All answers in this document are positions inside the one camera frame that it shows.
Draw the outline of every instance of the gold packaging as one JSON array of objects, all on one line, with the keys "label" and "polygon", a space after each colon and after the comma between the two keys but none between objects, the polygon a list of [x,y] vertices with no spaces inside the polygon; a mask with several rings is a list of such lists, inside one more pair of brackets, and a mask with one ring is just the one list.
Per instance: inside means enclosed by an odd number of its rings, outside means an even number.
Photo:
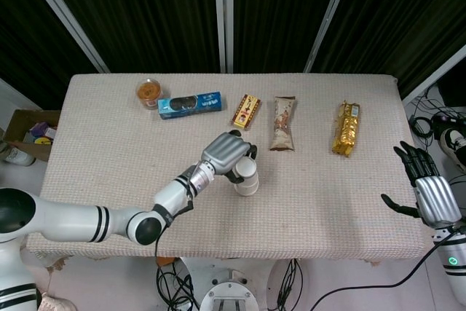
[{"label": "gold packaging", "polygon": [[359,125],[360,106],[357,103],[344,101],[339,109],[335,138],[332,151],[349,157],[355,147]]}]

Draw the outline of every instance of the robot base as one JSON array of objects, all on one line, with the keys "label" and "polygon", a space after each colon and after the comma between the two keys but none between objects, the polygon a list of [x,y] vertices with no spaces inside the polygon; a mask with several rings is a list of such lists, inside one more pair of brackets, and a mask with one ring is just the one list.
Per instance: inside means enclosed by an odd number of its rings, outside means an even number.
[{"label": "robot base", "polygon": [[276,260],[181,258],[200,311],[267,311],[267,281]]}]

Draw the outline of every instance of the beige tablecloth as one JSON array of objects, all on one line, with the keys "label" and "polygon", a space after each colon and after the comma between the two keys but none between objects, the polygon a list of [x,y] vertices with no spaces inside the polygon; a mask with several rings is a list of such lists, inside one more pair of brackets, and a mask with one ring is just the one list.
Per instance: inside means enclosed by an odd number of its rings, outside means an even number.
[{"label": "beige tablecloth", "polygon": [[[221,91],[224,110],[161,120],[135,96],[155,77],[172,97]],[[396,80],[346,74],[89,74],[70,83],[41,197],[110,208],[152,207],[158,189],[196,162],[241,97],[262,99],[246,141],[258,146],[260,188],[241,197],[218,177],[163,235],[159,255],[244,258],[414,258],[427,246],[422,222],[391,211],[414,195],[392,150],[411,140]],[[296,96],[290,128],[296,151],[269,151],[273,97]],[[333,121],[343,100],[361,105],[350,158],[332,154]],[[104,243],[54,243],[31,235],[32,251],[85,256],[151,256],[113,236]]]}]

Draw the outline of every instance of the blue cookie package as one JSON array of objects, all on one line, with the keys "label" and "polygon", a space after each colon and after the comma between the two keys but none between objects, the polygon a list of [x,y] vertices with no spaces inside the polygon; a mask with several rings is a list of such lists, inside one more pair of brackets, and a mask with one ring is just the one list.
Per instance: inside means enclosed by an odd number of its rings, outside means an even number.
[{"label": "blue cookie package", "polygon": [[162,119],[178,118],[198,113],[221,111],[221,95],[219,91],[216,91],[183,98],[162,98],[158,104]]}]

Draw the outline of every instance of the dark curtain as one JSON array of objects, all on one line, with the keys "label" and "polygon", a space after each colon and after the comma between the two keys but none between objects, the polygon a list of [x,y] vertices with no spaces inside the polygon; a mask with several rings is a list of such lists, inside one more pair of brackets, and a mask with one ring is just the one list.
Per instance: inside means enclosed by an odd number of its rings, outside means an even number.
[{"label": "dark curtain", "polygon": [[215,0],[65,0],[111,72],[219,72]]},{"label": "dark curtain", "polygon": [[234,72],[302,72],[329,0],[234,0]]},{"label": "dark curtain", "polygon": [[380,73],[401,97],[466,44],[466,0],[341,0],[313,72]]},{"label": "dark curtain", "polygon": [[45,0],[0,7],[0,78],[43,109],[60,109],[71,76],[94,66]]}]

